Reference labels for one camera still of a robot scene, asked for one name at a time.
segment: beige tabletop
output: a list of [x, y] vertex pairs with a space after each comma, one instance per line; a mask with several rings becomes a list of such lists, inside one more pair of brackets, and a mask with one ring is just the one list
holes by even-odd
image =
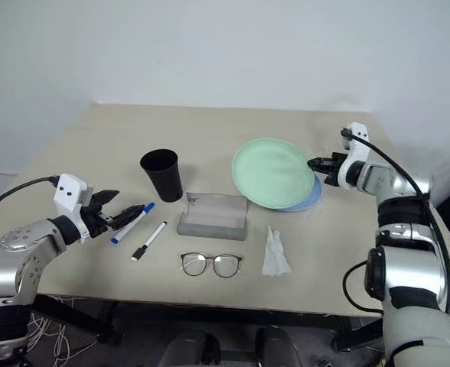
[[[15, 181], [71, 173], [96, 187], [121, 193], [105, 213], [155, 201], [155, 208], [119, 245], [112, 233], [71, 245], [51, 262], [41, 277], [45, 294], [113, 300], [202, 304], [309, 313], [361, 315], [344, 298], [341, 280], [352, 265], [367, 258], [374, 246], [377, 206], [371, 196], [323, 184], [322, 201], [300, 213], [279, 213], [249, 205], [246, 240], [229, 241], [179, 236], [185, 199], [163, 203], [139, 166], [140, 157], [156, 148], [179, 155], [184, 191], [240, 194], [230, 174], [234, 153], [260, 137], [279, 138], [303, 147], [310, 157], [342, 151], [340, 130], [349, 122], [368, 126], [370, 140], [394, 154], [382, 128], [369, 114], [293, 112], [265, 109], [207, 109], [162, 106], [94, 106]], [[0, 205], [0, 237], [16, 226], [54, 217], [54, 189], [48, 183], [16, 193]], [[163, 220], [168, 227], [138, 263], [129, 258]], [[281, 232], [291, 274], [261, 274], [267, 227]], [[450, 235], [443, 234], [450, 251]], [[228, 252], [243, 257], [241, 274], [217, 277], [211, 268], [199, 277], [179, 270], [179, 255]], [[348, 282], [353, 298], [378, 307], [363, 286], [364, 272]]]

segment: plastic cup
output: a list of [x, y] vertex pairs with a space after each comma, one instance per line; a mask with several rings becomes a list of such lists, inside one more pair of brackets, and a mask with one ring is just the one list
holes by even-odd
[[182, 185], [178, 169], [178, 155], [169, 149], [150, 151], [140, 160], [158, 195], [166, 203], [182, 198]]

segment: green plate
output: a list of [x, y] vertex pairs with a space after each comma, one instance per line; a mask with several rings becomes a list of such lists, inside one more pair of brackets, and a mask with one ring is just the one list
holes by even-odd
[[270, 209], [285, 209], [305, 200], [315, 175], [302, 150], [287, 141], [262, 138], [235, 153], [232, 176], [250, 201]]

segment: white tissue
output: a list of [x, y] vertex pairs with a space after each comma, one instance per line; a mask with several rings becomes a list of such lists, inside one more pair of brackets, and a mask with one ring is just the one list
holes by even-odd
[[264, 254], [264, 265], [262, 266], [262, 275], [281, 275], [291, 273], [285, 258], [285, 249], [279, 239], [279, 231], [271, 232], [268, 226], [268, 238], [266, 240], [266, 253]]

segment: eyeglasses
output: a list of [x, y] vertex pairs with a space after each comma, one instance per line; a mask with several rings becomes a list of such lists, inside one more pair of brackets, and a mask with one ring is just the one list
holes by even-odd
[[235, 255], [218, 255], [215, 257], [208, 257], [197, 252], [188, 252], [181, 255], [182, 266], [184, 273], [191, 277], [196, 277], [203, 274], [207, 267], [207, 260], [213, 260], [213, 270], [221, 278], [233, 277], [237, 272], [240, 272], [239, 263], [241, 257]]

